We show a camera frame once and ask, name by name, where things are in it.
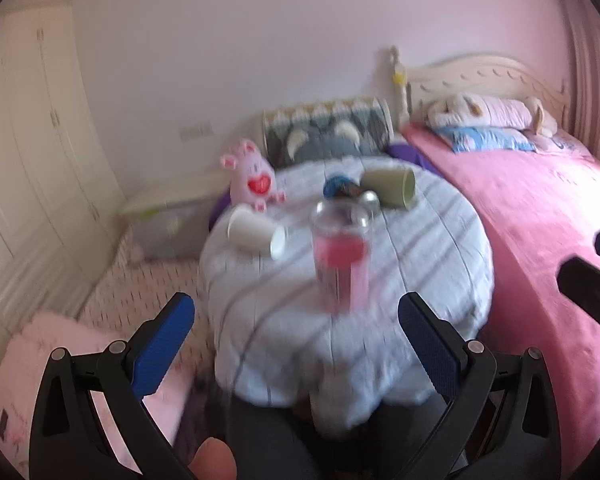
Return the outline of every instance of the round table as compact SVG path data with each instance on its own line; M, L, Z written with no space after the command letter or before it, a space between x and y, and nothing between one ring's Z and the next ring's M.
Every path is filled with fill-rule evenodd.
M398 165L416 174L416 205L376 216L368 308L332 314L321 307L309 223L324 181ZM259 406L309 397L326 436L364 422L383 399L423 402L433 386L398 324L398 301L416 291L462 337L477 334L491 302L493 263L474 208L445 180L384 157L305 163L277 180L288 200L267 215L287 228L283 257L232 247L226 213L200 259L194 329L212 341L219 385Z

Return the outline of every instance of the glass jar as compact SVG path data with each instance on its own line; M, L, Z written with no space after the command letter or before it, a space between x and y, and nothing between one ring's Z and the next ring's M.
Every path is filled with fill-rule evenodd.
M311 216L315 273L332 312L368 305L371 215L349 199L323 200Z

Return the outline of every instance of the pink bedsheet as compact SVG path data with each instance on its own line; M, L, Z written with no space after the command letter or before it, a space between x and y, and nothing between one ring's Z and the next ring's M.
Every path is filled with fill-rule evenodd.
M563 473L600 437L600 326L558 291L560 263L600 267L600 163L523 152L454 154L416 126L404 137L474 205L493 248L495 289L482 339L497 351L544 353L560 419Z

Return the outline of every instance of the green cup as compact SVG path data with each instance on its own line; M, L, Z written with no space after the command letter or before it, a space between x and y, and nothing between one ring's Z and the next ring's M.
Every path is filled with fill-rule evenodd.
M416 176L411 168L365 171L360 187L375 192L384 207L410 209L416 202Z

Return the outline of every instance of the power outlet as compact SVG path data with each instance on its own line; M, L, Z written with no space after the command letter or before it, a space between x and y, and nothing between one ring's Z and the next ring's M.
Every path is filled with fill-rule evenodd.
M200 137L209 137L214 134L211 121L196 124L195 126L185 126L180 129L180 140L187 142L188 140L199 139Z

